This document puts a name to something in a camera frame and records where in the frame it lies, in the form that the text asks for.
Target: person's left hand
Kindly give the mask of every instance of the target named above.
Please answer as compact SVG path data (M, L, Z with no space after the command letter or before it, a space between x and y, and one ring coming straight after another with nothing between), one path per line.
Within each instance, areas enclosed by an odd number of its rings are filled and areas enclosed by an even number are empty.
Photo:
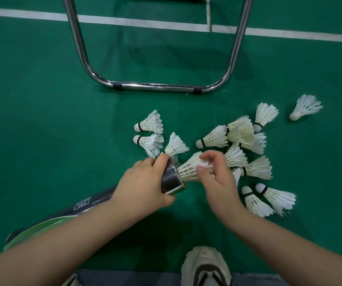
M160 188L168 158L162 153L156 160L148 157L137 161L121 178L110 202L124 208L135 222L171 205L176 198L163 194Z

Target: gray floor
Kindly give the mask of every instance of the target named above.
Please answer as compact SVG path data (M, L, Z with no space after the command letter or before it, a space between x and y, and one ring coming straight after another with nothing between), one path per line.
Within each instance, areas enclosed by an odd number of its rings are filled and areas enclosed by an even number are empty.
M179 286L180 273L116 270L77 271L84 286ZM278 275L233 273L233 286L288 286Z

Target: person's left arm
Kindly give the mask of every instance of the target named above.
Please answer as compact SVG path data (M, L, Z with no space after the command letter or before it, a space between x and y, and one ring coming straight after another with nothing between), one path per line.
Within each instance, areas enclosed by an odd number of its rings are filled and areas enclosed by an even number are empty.
M61 285L93 253L115 236L175 197L160 184L168 161L161 154L129 168L111 200L32 240L0 253L0 286Z

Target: forearm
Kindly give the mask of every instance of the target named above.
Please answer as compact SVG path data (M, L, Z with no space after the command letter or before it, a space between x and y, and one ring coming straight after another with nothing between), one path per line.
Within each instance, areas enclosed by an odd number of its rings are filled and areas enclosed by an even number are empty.
M136 222L105 202L0 254L0 285L61 285L104 244Z
M246 212L229 226L292 286L342 285L342 256Z

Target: hand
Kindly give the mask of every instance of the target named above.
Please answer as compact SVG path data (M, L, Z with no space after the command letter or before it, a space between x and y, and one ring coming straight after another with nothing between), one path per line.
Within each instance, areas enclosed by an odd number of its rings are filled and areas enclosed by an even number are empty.
M240 201L239 192L232 171L228 168L224 154L219 151L206 151L201 159L209 159L213 165L215 178L202 166L196 171L205 188L208 204L212 212L227 228L234 218L246 212Z
M163 194L160 188L168 154L161 154L156 160L151 157L137 161L121 178L111 197L111 202L124 208L135 223L160 208L171 205L174 196Z

